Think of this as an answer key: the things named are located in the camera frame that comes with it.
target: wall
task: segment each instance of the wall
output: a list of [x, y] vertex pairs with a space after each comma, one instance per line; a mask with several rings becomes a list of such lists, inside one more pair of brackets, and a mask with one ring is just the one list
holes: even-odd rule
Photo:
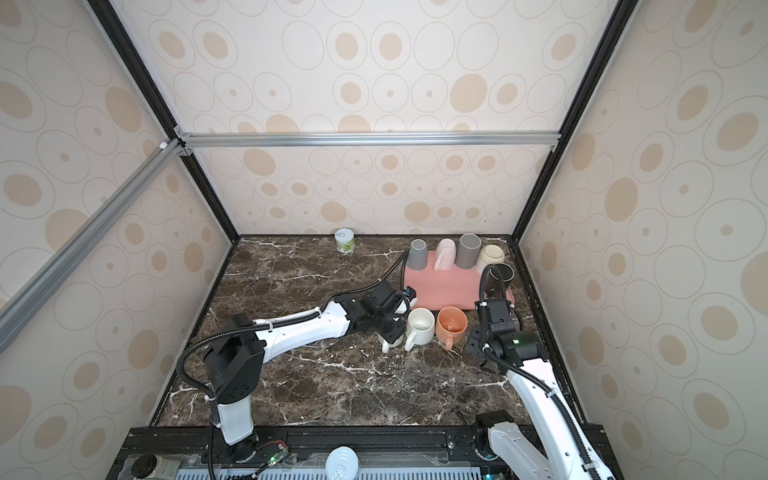
[[230, 243], [173, 160], [0, 354], [0, 478], [102, 480]]
[[0, 8], [0, 308], [165, 138], [75, 0]]
[[523, 239], [630, 480], [764, 478], [768, 3], [649, 0]]
[[557, 130], [614, 5], [114, 3], [198, 133]]
[[240, 233], [508, 233], [547, 145], [199, 149]]

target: brown marble surface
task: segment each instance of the brown marble surface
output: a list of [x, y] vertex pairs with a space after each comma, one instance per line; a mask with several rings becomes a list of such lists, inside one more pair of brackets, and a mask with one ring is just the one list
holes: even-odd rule
[[[282, 316], [314, 307], [327, 293], [368, 285], [413, 238], [357, 237], [354, 254], [346, 257], [336, 252], [332, 237], [243, 238], [194, 340], [218, 333], [235, 313]], [[425, 240], [434, 250], [440, 238]], [[504, 240], [484, 237], [483, 244], [508, 252]], [[514, 266], [510, 253], [508, 263]], [[393, 284], [398, 275], [390, 277]], [[512, 290], [525, 327], [534, 328], [517, 277]], [[468, 318], [471, 329], [476, 312]], [[409, 353], [401, 345], [382, 354], [372, 333], [327, 339], [263, 366], [251, 396], [253, 419], [257, 425], [461, 425], [457, 412], [472, 423], [474, 414], [506, 409], [519, 423], [530, 424], [514, 389], [499, 374], [480, 370], [481, 363], [464, 340], [452, 352], [435, 338]], [[207, 378], [197, 354], [187, 370]], [[203, 395], [177, 380], [157, 424], [206, 425], [209, 413]]]

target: orange mug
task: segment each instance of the orange mug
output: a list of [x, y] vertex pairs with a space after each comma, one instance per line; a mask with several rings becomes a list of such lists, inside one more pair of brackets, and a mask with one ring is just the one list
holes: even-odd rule
[[442, 342], [446, 350], [464, 338], [467, 331], [467, 316], [455, 306], [447, 306], [437, 314], [435, 322], [435, 335]]

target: tin can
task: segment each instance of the tin can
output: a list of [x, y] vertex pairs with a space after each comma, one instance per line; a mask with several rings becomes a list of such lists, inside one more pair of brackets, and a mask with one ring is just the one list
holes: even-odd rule
[[339, 228], [333, 239], [336, 240], [336, 249], [342, 255], [350, 255], [355, 251], [355, 234], [349, 228]]

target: dark gray cup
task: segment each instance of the dark gray cup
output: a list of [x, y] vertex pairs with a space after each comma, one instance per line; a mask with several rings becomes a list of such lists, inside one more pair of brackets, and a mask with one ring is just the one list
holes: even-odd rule
[[427, 267], [427, 243], [417, 238], [411, 242], [411, 251], [408, 253], [408, 268], [411, 270], [424, 270]]
[[475, 268], [475, 262], [477, 262], [478, 255], [480, 254], [481, 245], [482, 242], [477, 235], [473, 233], [462, 235], [458, 240], [455, 265], [463, 270]]

